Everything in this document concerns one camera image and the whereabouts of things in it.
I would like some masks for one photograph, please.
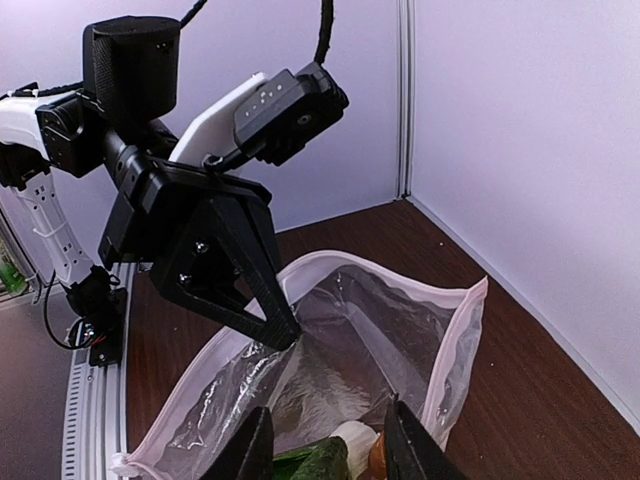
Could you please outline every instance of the plastic bag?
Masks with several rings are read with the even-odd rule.
[[[300,339],[276,352],[223,329],[138,449],[115,456],[115,473],[197,480],[256,406],[272,411],[275,454],[348,420],[380,430],[395,394],[444,448],[467,395],[487,280],[440,289],[334,251],[299,258],[279,280]],[[255,301],[247,310],[261,314]]]

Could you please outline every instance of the wood grain surface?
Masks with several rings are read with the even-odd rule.
[[[279,235],[288,263],[337,249],[440,287],[485,273],[407,202]],[[640,478],[640,439],[582,371],[491,281],[469,397],[448,456],[470,478]],[[128,365],[129,451],[144,437],[191,359],[218,330],[163,301],[145,274],[133,292]]]

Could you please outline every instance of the metal frame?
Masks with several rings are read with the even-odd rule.
[[[136,265],[118,265],[114,273],[131,293]],[[111,456],[127,449],[126,379],[131,295],[127,300],[123,356],[118,365],[89,366],[87,350],[71,360],[62,447],[63,480],[116,480]]]
[[[411,195],[415,104],[415,0],[398,0],[398,178],[396,196]]]

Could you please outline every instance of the table surface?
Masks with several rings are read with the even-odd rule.
[[[440,287],[485,272],[407,202],[278,236],[286,263],[337,249]],[[640,478],[640,438],[543,327],[491,280],[469,397],[447,455],[470,478]],[[129,451],[220,328],[134,282],[128,357]]]

